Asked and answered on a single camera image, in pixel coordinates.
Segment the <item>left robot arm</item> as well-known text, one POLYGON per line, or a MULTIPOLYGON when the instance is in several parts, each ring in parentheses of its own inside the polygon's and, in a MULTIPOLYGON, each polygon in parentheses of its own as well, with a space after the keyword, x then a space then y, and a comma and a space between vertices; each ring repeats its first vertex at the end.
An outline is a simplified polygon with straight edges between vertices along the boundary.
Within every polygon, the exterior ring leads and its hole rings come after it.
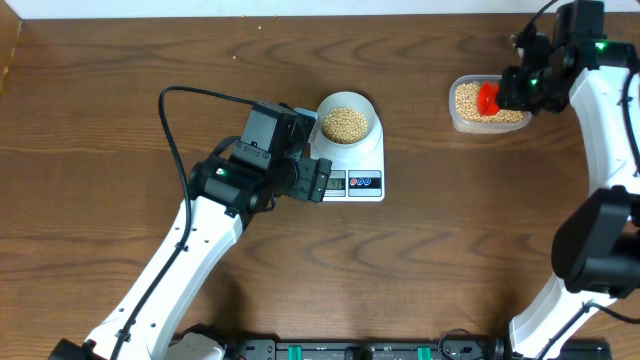
POLYGON ((282 195, 322 201, 331 163, 304 154, 317 128, 312 111, 253 104, 243 134, 184 175, 172 228, 124 299, 82 344, 62 339, 51 358, 222 359, 220 340, 198 328, 175 340, 177 326, 255 215, 282 195))

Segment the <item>red plastic measuring scoop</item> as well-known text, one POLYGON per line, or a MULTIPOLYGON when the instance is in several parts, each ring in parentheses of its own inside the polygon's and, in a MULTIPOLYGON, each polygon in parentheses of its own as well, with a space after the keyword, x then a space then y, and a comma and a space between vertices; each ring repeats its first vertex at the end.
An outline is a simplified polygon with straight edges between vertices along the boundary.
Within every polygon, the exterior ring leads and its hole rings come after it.
POLYGON ((494 82, 484 82, 477 94, 477 110, 481 116, 493 116, 500 111, 497 95, 500 87, 494 82))

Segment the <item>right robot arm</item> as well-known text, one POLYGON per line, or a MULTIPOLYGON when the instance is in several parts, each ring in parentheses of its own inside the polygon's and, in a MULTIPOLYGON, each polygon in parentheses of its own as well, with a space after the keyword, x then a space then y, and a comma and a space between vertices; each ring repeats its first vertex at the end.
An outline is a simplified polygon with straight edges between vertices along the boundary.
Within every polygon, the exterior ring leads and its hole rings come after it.
POLYGON ((502 74, 478 107, 559 113, 572 107, 586 152, 589 196, 557 230, 553 273, 512 318, 494 347, 499 359, 557 359, 567 340, 639 287, 639 57, 604 33, 604 4, 573 1, 556 11, 551 36, 529 22, 514 36, 522 63, 502 74))

